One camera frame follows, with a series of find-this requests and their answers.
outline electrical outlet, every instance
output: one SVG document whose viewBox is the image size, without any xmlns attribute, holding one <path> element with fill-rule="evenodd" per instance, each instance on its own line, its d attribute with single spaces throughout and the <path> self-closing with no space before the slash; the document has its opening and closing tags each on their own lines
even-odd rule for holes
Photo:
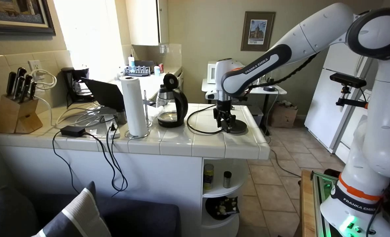
<svg viewBox="0 0 390 237">
<path fill-rule="evenodd" d="M 40 60 L 31 60 L 28 61 L 28 65 L 30 66 L 30 72 L 36 69 L 43 69 L 40 63 Z M 36 72 L 33 76 L 34 81 L 39 81 L 44 79 L 44 74 Z"/>
</svg>

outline white refrigerator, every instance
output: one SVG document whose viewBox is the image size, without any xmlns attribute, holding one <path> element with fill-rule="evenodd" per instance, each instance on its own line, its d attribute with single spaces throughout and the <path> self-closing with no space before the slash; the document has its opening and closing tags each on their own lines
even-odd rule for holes
<svg viewBox="0 0 390 237">
<path fill-rule="evenodd" d="M 305 126 L 328 151 L 335 153 L 341 139 L 342 132 L 347 126 L 347 119 L 351 111 L 350 105 L 344 107 L 335 103 L 341 97 L 342 85 L 331 81 L 330 75 L 340 72 L 362 78 L 373 84 L 376 70 L 371 58 L 354 53 L 343 43 L 332 45 L 329 48 L 309 112 L 306 116 Z M 358 98 L 359 89 L 350 88 L 351 94 L 347 99 Z"/>
</svg>

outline franka emika robot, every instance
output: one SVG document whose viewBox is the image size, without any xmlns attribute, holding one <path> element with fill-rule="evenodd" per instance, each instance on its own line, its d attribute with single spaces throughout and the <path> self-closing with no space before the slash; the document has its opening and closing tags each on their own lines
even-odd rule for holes
<svg viewBox="0 0 390 237">
<path fill-rule="evenodd" d="M 218 126 L 225 132 L 240 129 L 239 120 L 231 114 L 233 97 L 254 87 L 251 83 L 266 73 L 308 58 L 300 70 L 315 54 L 336 43 L 344 43 L 359 55 L 377 59 L 378 72 L 368 117 L 359 123 L 347 164 L 320 211 L 345 237 L 367 234 L 390 237 L 390 217 L 385 211 L 378 211 L 390 182 L 390 8 L 355 15 L 342 3 L 327 6 L 296 25 L 248 66 L 239 68 L 240 63 L 232 59 L 218 61 L 216 92 L 207 96 L 217 99 L 214 117 Z M 344 85 L 343 93 L 348 93 L 348 86 L 362 86 L 356 78 L 334 75 L 331 79 Z M 337 104 L 356 105 L 351 102 L 342 97 Z"/>
</svg>

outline green light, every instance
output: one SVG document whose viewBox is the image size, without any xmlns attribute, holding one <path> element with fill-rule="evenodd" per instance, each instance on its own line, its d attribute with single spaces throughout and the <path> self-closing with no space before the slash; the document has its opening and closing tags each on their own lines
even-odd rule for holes
<svg viewBox="0 0 390 237">
<path fill-rule="evenodd" d="M 346 229 L 347 229 L 347 226 L 350 225 L 351 222 L 354 222 L 356 220 L 356 217 L 355 216 L 349 216 L 347 217 L 347 219 L 345 219 L 345 221 L 340 225 L 340 228 L 339 230 L 341 232 L 344 232 Z"/>
</svg>

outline striped pillow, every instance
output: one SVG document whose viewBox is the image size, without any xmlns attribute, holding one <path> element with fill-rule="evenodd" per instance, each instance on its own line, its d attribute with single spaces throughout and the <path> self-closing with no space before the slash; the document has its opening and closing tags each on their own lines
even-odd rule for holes
<svg viewBox="0 0 390 237">
<path fill-rule="evenodd" d="M 34 237 L 110 237 L 95 197 L 96 186 L 91 182 Z"/>
</svg>

